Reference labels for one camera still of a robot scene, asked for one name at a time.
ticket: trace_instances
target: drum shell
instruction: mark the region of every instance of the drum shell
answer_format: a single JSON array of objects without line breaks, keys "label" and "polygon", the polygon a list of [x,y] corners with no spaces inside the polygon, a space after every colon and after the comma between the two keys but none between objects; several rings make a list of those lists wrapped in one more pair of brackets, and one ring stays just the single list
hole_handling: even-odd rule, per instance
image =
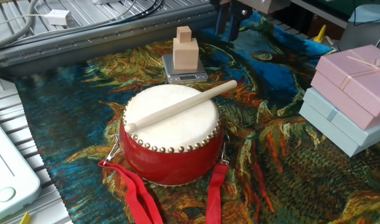
[{"label": "drum shell", "polygon": [[153,152],[137,144],[121,122],[120,143],[126,161],[140,177],[159,185],[182,185],[202,177],[214,165],[223,143],[223,128],[199,149],[167,153]]}]

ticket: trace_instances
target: patterned fabric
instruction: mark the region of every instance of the patterned fabric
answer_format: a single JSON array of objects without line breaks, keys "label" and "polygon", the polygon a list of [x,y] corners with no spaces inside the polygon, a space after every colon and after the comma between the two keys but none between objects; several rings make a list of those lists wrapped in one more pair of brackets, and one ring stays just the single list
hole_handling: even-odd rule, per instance
[{"label": "patterned fabric", "polygon": [[[254,14],[227,43],[195,34],[230,133],[223,223],[380,223],[380,143],[349,158],[298,112],[328,47],[302,40]],[[126,102],[166,83],[157,42],[17,80],[32,135],[74,223],[133,223],[125,183],[97,163],[106,158]],[[129,169],[123,155],[114,163]],[[166,223],[205,223],[211,173],[183,187],[146,187]]]}]

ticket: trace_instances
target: gift box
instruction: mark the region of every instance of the gift box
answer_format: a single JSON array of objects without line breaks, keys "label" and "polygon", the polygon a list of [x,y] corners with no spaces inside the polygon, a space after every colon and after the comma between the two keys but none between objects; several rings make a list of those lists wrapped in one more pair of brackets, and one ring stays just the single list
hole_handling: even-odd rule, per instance
[{"label": "gift box", "polygon": [[303,100],[300,114],[349,157],[380,141],[380,125],[363,131],[314,88]]},{"label": "gift box", "polygon": [[316,70],[311,85],[359,128],[380,125],[380,49],[368,45],[322,56]]}]

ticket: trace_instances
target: kitchen scale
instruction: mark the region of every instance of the kitchen scale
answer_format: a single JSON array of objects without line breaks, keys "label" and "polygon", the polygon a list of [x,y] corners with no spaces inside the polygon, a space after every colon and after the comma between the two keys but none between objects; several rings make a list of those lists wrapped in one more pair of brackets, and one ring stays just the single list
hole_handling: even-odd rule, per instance
[{"label": "kitchen scale", "polygon": [[173,54],[165,54],[162,58],[169,84],[205,82],[208,79],[208,74],[200,58],[198,58],[197,69],[175,69]]},{"label": "kitchen scale", "polygon": [[40,180],[0,127],[0,219],[33,202]]}]

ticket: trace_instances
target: drum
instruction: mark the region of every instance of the drum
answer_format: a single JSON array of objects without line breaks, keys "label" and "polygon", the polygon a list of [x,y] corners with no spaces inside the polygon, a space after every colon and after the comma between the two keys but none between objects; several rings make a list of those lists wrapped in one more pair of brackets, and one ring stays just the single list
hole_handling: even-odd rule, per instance
[{"label": "drum", "polygon": [[158,85],[134,96],[126,105],[120,144],[126,161],[143,179],[165,186],[188,184],[202,177],[221,151],[223,129],[211,100],[133,133],[134,123],[200,92],[182,85]]}]

